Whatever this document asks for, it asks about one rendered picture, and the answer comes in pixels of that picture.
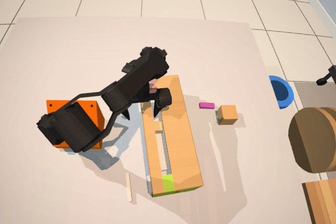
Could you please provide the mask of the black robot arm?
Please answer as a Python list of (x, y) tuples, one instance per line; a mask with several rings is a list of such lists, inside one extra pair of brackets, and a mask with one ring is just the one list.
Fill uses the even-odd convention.
[[(75, 152), (86, 152), (110, 134), (118, 115), (131, 106), (131, 100), (151, 80), (167, 73), (165, 49), (145, 47), (141, 57), (132, 60), (122, 68), (127, 73), (118, 81), (100, 92), (81, 93), (64, 104), (57, 111), (44, 114), (38, 123), (38, 129), (52, 145), (66, 142)], [(101, 96), (112, 111), (106, 128), (100, 131), (86, 111), (75, 102), (79, 98)], [(72, 104), (73, 103), (73, 104)]]

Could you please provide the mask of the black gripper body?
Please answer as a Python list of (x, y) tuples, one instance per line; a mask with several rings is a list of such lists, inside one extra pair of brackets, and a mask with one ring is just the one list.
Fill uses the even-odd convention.
[(156, 89), (156, 93), (149, 93), (148, 82), (131, 100), (131, 103), (149, 102), (150, 100), (156, 100), (161, 106), (171, 105), (172, 96), (169, 88), (158, 88)]

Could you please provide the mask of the pink flat bar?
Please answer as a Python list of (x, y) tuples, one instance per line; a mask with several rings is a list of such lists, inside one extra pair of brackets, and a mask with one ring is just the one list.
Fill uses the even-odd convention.
[(206, 103), (206, 102), (200, 102), (199, 103), (200, 109), (214, 109), (214, 103)]

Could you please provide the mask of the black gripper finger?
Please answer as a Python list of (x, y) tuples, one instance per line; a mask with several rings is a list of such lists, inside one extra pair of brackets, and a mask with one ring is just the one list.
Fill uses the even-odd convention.
[(128, 111), (128, 109), (125, 110), (125, 111), (122, 113), (122, 115), (124, 115), (124, 116), (130, 121), (130, 115), (129, 115), (129, 111)]
[(163, 109), (165, 108), (166, 106), (161, 106), (160, 104), (157, 103), (156, 100), (154, 100), (154, 118), (157, 116), (157, 114)]

